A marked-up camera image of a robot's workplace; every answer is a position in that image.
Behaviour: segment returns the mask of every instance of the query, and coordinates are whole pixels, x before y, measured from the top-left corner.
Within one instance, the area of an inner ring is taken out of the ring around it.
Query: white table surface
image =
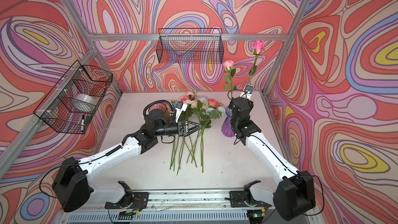
[[[224,105],[229,104],[226,92],[205,92],[198,95],[213,98]],[[120,143],[127,134],[136,132],[144,124],[142,110],[150,102],[160,99],[171,101],[183,96],[183,92],[123,93],[100,151]],[[281,153],[260,93],[254,92],[251,100],[254,102],[250,113],[251,120],[260,127],[267,140]],[[135,190],[240,188],[254,180],[269,183],[270,188],[276,187],[265,166],[251,150],[242,143],[234,146],[235,137],[228,138],[222,134],[221,126],[224,119],[225,117],[212,120],[212,127],[207,129],[203,136],[203,173],[200,166],[200,140],[195,154],[198,167],[196,168],[190,161],[186,164],[188,151],[185,147],[181,169],[176,175],[177,161],[176,170],[169,169],[173,144],[163,144],[159,137],[158,144],[149,151],[106,171],[96,179],[96,182],[112,184],[125,181]],[[163,141],[170,142],[172,137],[164,137]]]

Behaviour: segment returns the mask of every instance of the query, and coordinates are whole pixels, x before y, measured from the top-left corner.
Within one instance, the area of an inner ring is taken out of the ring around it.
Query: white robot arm
[[[285,220],[291,220],[315,207],[314,183],[308,172],[300,172],[291,165],[267,141],[261,130],[250,120],[253,102],[250,101],[251,86],[238,98],[231,98],[231,126],[236,137],[253,151],[274,178],[277,188],[269,189],[261,181],[244,186],[244,200],[248,205],[265,202],[274,205]],[[173,119],[168,121],[163,112],[154,109],[146,114],[151,105],[166,102],[173,111]],[[73,157],[62,163],[52,188],[65,212],[74,211],[86,202],[112,202],[126,206],[132,202],[132,191],[119,181],[114,185],[100,186],[94,180],[99,175],[131,157],[138,156],[152,148],[157,136],[188,136],[201,126],[194,122],[177,121],[186,104],[179,102],[176,109],[168,101],[156,101],[144,109],[145,124],[140,130],[127,135],[123,141],[105,151],[76,161]]]
[[[269,189],[258,180],[246,184],[243,190],[245,202],[248,205],[256,205],[257,202],[273,205],[282,218],[291,220],[315,207],[314,180],[309,172],[300,172],[279,154],[250,120],[252,91],[253,87],[246,85],[240,97],[230,98],[231,127],[236,138],[260,158],[277,188]]]
[[[153,109],[147,114],[152,105],[163,102],[170,106],[172,120],[168,120],[160,109]],[[122,207],[131,203],[132,192],[124,182],[97,185],[94,180],[117,164],[148,151],[158,143],[158,136],[189,136],[201,129],[198,123],[178,121],[186,108],[187,105],[181,102],[176,107],[164,100],[152,102],[143,111],[145,124],[137,132],[124,137],[121,143],[90,157],[80,160],[70,157],[63,161],[52,183],[63,210],[74,211],[86,202],[112,202]]]

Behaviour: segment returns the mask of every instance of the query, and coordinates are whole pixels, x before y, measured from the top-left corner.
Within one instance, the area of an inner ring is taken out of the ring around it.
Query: metal beam
[[[116,40],[131,40],[131,41],[157,41],[159,34],[87,34],[91,41],[116,41]],[[190,36],[191,34],[168,34],[168,36]],[[196,36],[211,36],[212,34],[195,34]],[[221,34],[223,41],[286,41],[287,34]]]
[[[87,53],[85,53],[80,62],[82,64],[90,63],[94,54],[95,52],[91,48]],[[77,69],[78,67],[79,63],[75,62],[74,68]],[[58,88],[64,88],[72,79],[75,72],[76,70],[71,71],[59,84]],[[39,110],[46,110],[60,93],[61,90],[55,90]],[[30,140],[36,135],[37,131],[43,124],[44,122],[41,119],[39,119],[36,115],[33,115],[23,130],[19,132],[17,137],[15,137],[14,140],[5,148],[3,153],[0,155],[0,179],[6,174],[8,169],[22,153],[23,149],[28,145]]]
[[[67,12],[67,14],[72,18],[73,22],[77,26],[83,40],[87,43],[87,45],[89,47],[92,47],[97,52],[97,62],[99,64],[99,66],[101,68],[111,72],[111,70],[109,69],[108,65],[105,62],[105,59],[102,57],[102,54],[98,51],[94,42],[91,41],[91,39],[89,38],[89,36],[88,36],[89,31],[87,30],[82,18],[80,17],[80,14],[77,12],[72,0],[60,0],[60,1],[63,4],[63,6],[65,7],[65,11]],[[113,85],[113,88],[115,89],[115,91],[118,94],[120,94],[121,91],[119,88],[119,84],[115,80],[113,80],[112,85]]]
[[[270,86],[270,83],[274,80],[274,78],[278,74],[279,68],[281,67],[282,62],[289,50],[290,43],[294,40],[296,31],[299,28],[300,22],[304,17],[304,14],[308,6],[310,5],[310,2],[311,0],[301,0],[300,5],[297,8],[297,12],[293,17],[292,24],[290,25],[290,28],[287,32],[288,38],[286,39],[286,42],[282,44],[278,56],[276,57],[275,62],[272,65],[271,71],[269,72],[269,75],[266,78],[266,82],[264,83],[264,87],[262,89],[263,94],[266,93],[268,87]]]

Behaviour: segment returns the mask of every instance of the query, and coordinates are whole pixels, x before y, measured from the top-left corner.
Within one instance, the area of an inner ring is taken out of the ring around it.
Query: colorful patterned wall
[[[0,0],[0,153],[60,76],[86,52],[59,0]],[[51,221],[60,206],[39,191],[38,180],[65,157],[93,153],[115,98],[110,88],[85,135],[40,128],[0,180],[0,223]],[[48,193],[52,175],[44,180]]]
[[[286,33],[300,0],[72,0],[89,32],[157,33],[158,28],[220,27],[224,33]],[[123,91],[223,90],[221,65],[158,64],[156,42],[96,43]],[[251,42],[225,42],[224,60],[237,62],[245,81]],[[252,84],[262,89],[281,42],[269,42]]]
[[[325,223],[397,223],[397,33],[398,0],[313,0],[267,92]]]
[[[221,27],[224,33],[286,33],[300,0],[72,0],[93,33],[157,33]]]
[[[225,49],[224,60],[235,61],[233,82],[244,87],[254,62],[251,43],[237,41],[237,49]],[[251,83],[262,89],[282,42],[268,41],[257,59],[257,72]],[[96,43],[122,91],[224,90],[221,64],[158,63],[154,41],[97,41]]]

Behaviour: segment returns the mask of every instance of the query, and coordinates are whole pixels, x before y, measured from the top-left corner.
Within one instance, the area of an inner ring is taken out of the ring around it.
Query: black wire basket
[[[160,28],[156,54],[159,63],[222,64],[220,28]]]
[[[112,79],[109,71],[97,66],[80,65],[49,107],[39,116],[37,109],[42,101],[33,113],[56,132],[84,134]]]

